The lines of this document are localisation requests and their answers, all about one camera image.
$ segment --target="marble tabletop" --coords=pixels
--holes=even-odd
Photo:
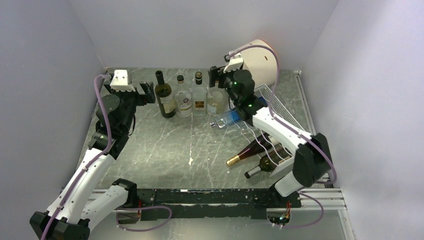
[[[155,71],[162,70],[163,77],[172,89],[177,86],[177,75],[192,81],[196,71],[203,73],[203,84],[209,82],[207,69],[194,68],[127,68],[133,84],[154,82]],[[102,95],[107,94],[103,87]],[[293,71],[282,71],[275,95],[294,116],[298,123],[311,132],[306,108]],[[97,188],[108,189],[112,182],[124,178],[138,188],[268,188],[282,175],[269,177],[260,173],[246,179],[244,173],[259,162],[259,156],[245,159],[232,167],[225,161],[236,155],[250,141],[252,134],[243,122],[227,128],[211,128],[213,117],[189,116],[163,118],[158,104],[137,107],[134,134],[129,137],[116,162],[100,180]],[[93,114],[78,164],[87,143],[95,132],[97,118]]]

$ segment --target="gray wall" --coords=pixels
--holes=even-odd
[[[209,68],[253,39],[300,70],[338,0],[70,0],[107,67]]]
[[[303,69],[359,240],[424,239],[423,13],[340,0]]]
[[[0,1],[0,32],[0,239],[30,240],[74,172],[103,67],[66,0]]]

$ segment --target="white wire rack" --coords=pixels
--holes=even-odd
[[[255,96],[258,98],[263,97],[268,105],[270,104],[271,93],[271,89],[266,84],[261,84],[254,88]],[[305,130],[276,96],[272,98],[272,109],[287,122]]]

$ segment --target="wall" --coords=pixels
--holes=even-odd
[[[253,39],[300,70],[338,0],[71,0],[108,67],[209,68]]]
[[[31,240],[73,174],[103,67],[66,0],[1,1],[0,32],[0,238]]]
[[[340,0],[302,71],[357,239],[424,239],[423,1]]]

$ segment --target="bottle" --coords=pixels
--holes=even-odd
[[[192,114],[192,91],[190,86],[184,83],[184,76],[176,76],[178,87],[176,88],[174,99],[176,104],[176,113],[180,117],[188,117]]]
[[[162,116],[166,119],[172,118],[175,115],[175,102],[174,96],[171,94],[171,86],[165,82],[164,74],[158,70],[155,73],[157,79],[157,85],[154,88],[157,102],[159,103],[159,109]]]
[[[209,124],[212,128],[217,125],[221,129],[223,127],[228,127],[234,123],[237,123],[238,121],[240,121],[240,117],[236,110],[229,110],[221,115],[216,116],[215,121],[212,121]]]
[[[272,143],[272,145],[277,145],[279,142],[273,138],[270,137],[270,135],[268,133],[264,133],[263,134],[265,136],[265,138]],[[271,144],[269,142],[267,142],[264,137],[261,135],[259,135],[257,137],[257,140],[259,141],[259,143],[264,146],[267,150],[272,148]],[[258,144],[258,142],[256,142],[256,139],[253,140],[252,142],[249,143],[249,145],[247,145],[245,148],[243,148],[243,150],[241,150],[237,155],[233,156],[232,158],[228,159],[225,163],[228,167],[240,162],[243,159],[247,159],[251,156],[254,156],[256,154],[260,154],[265,152],[265,149]]]
[[[280,146],[276,148],[278,154],[284,158],[284,160],[289,159],[291,156],[284,150],[284,147]],[[276,163],[276,164],[280,164],[283,160],[280,159],[280,157],[276,154],[275,151],[271,151],[269,153],[269,156],[271,157],[271,160]],[[265,155],[263,157],[261,157],[261,159],[259,160],[259,164],[252,168],[250,171],[247,171],[244,173],[244,176],[247,179],[250,179],[251,177],[255,176],[256,174],[260,173],[260,172],[272,172],[274,171],[274,169],[276,169],[276,165],[274,163],[271,162],[271,160],[268,158],[268,155]]]
[[[209,88],[206,94],[207,113],[215,116],[224,112],[224,107],[228,102],[227,92],[223,88],[218,87],[218,81],[215,86]]]
[[[193,114],[196,116],[202,116],[206,114],[206,87],[202,86],[202,73],[197,71],[195,81],[192,87],[193,94]]]

